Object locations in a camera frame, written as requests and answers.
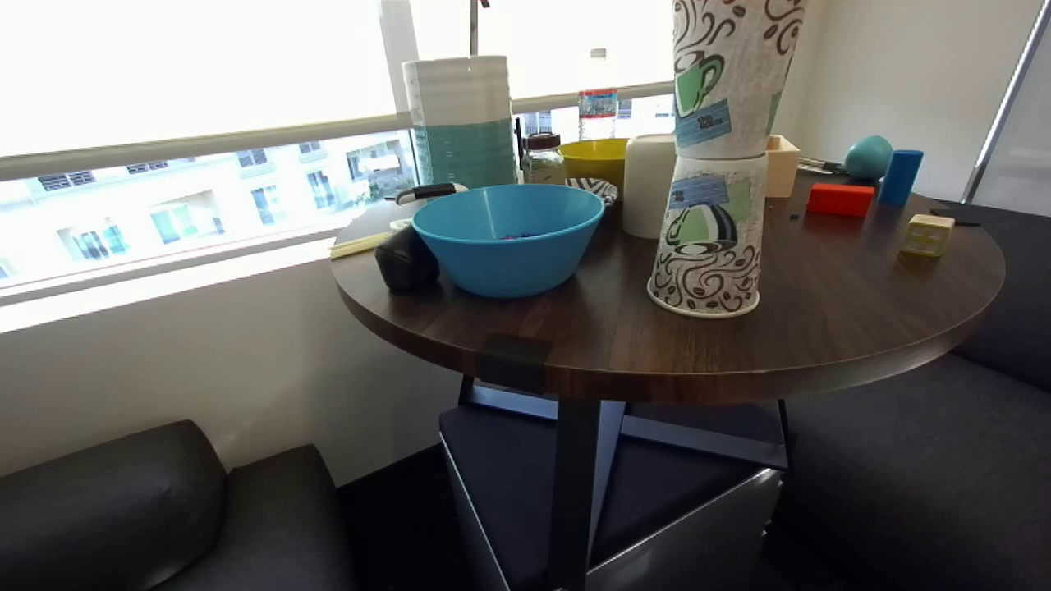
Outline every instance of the black leather chair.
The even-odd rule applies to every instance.
[[[351,591],[316,446],[224,471],[193,425],[142,431],[0,480],[4,591]]]

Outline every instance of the dark floor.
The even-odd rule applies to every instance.
[[[439,446],[337,490],[363,591],[474,591]],[[772,532],[752,591],[854,591],[802,542]]]

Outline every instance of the yellow object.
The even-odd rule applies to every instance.
[[[601,177],[601,182],[618,185],[618,194],[625,194],[625,152],[626,152],[626,137],[597,137],[597,141],[561,144],[564,173],[569,177]]]
[[[792,196],[799,148],[785,133],[765,141],[765,196]]]
[[[367,236],[351,236],[351,239],[337,239],[332,242],[332,258],[344,258],[344,256],[357,256],[367,249],[378,249],[380,242],[386,242],[391,234],[367,234]]]
[[[941,256],[951,225],[957,218],[913,214],[906,242],[900,249],[917,256]]]

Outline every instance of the table surface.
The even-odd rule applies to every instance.
[[[656,242],[604,219],[574,279],[536,298],[477,298],[439,279],[391,295],[373,256],[332,262],[347,310],[433,364],[556,396],[738,404],[837,390],[918,369],[980,324],[1006,258],[982,225],[957,225],[941,258],[903,256],[913,211],[808,218],[808,177],[765,202],[763,303],[738,320],[661,310],[644,282]]]

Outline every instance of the blue bowl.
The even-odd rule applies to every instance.
[[[587,190],[497,185],[425,202],[413,230],[464,293],[525,298],[574,276],[601,214]]]

